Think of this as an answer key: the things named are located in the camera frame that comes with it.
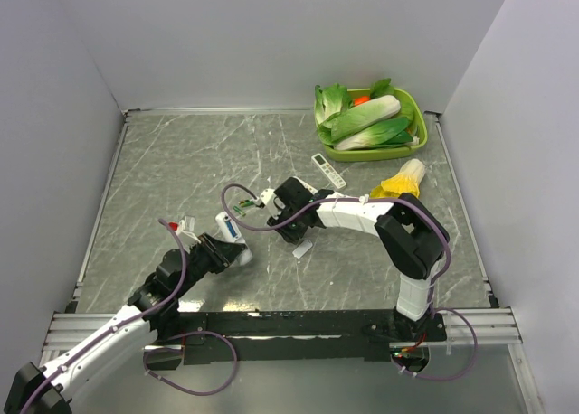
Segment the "white battery cover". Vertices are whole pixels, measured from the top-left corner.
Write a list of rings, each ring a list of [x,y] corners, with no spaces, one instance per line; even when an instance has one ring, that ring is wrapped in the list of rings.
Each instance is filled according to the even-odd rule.
[[[312,247],[313,243],[310,240],[304,240],[292,251],[292,255],[295,259],[301,259]]]

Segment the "white remote with orange button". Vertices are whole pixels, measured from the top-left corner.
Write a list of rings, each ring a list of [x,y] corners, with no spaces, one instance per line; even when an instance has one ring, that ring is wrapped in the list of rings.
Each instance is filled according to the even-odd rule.
[[[247,246],[245,238],[237,223],[226,213],[220,212],[215,216],[216,224],[223,235],[224,241],[236,245],[243,245],[244,250],[235,259],[234,263],[238,266],[245,266],[252,260],[252,252]]]

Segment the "blue battery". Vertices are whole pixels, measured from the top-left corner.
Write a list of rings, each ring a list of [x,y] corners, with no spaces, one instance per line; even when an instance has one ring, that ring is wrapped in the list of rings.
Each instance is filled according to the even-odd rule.
[[[238,237],[238,232],[230,220],[225,222],[225,226],[233,239]]]

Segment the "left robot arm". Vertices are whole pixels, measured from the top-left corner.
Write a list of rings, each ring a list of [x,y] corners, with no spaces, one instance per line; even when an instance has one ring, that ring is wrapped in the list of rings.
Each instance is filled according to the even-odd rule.
[[[169,343],[179,330],[179,298],[206,274],[251,261],[243,240],[174,234],[169,250],[128,302],[101,328],[67,353],[14,376],[5,413],[71,413],[72,403],[100,385],[131,356],[154,343]]]

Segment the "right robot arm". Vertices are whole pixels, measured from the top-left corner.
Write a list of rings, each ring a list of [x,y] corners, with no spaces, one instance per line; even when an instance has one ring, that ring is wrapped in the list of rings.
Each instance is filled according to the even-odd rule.
[[[450,236],[416,197],[409,193],[397,198],[353,197],[329,189],[316,191],[291,177],[262,191],[259,200],[270,214],[267,225],[289,243],[298,243],[314,227],[377,237],[400,272],[396,332],[411,341],[426,330],[439,261],[450,258]]]

